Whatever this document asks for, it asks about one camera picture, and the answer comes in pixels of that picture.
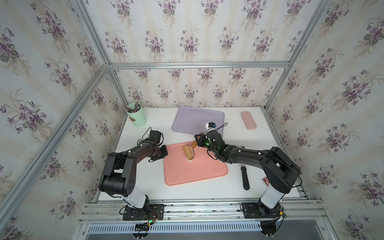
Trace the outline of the pink plastic tray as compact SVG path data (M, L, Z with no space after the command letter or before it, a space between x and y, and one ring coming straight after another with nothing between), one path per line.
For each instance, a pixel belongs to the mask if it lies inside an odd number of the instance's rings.
M184 147L190 148L192 143L167 145L168 155L164 158L165 182L168 186L187 184L228 174L225 163L212 159L207 149L196 147L191 150L194 158L189 161Z

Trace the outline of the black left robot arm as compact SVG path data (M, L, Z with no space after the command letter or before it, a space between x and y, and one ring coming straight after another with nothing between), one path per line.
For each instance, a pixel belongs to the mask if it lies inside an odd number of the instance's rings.
M120 198L134 209L144 209L147 196L136 187L137 164L145 158L157 161L167 155L167 147L154 141L142 141L127 151L109 153L99 190L113 198Z

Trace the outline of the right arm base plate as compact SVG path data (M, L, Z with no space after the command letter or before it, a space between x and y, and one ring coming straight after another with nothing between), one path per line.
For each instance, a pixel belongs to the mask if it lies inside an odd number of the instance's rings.
M269 209L261 202L241 203L240 209L246 219L279 219L284 211L284 208L280 204Z

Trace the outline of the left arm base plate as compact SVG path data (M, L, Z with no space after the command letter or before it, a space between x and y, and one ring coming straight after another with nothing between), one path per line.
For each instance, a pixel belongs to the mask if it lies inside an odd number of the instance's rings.
M163 204L150 204L143 209L130 208L128 205L121 208L119 214L123 216L124 221L160 221L164 218Z

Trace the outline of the wooden dough roller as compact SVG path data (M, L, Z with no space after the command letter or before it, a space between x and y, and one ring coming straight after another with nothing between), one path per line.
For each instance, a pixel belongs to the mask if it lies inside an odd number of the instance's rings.
M199 160L203 157L205 148L200 147L199 139L204 136L205 134L201 132L198 135L195 135L195 139L192 142L187 143L183 146L184 154L189 162Z

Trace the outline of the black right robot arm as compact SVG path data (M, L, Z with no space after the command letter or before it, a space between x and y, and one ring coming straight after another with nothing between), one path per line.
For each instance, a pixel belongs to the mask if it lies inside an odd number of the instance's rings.
M290 193L301 170L280 148L269 150L249 150L228 145L217 130L195 135L197 146L214 154L214 160L228 164L243 164L262 169L270 185L259 200L259 205L272 210L277 207L284 195Z

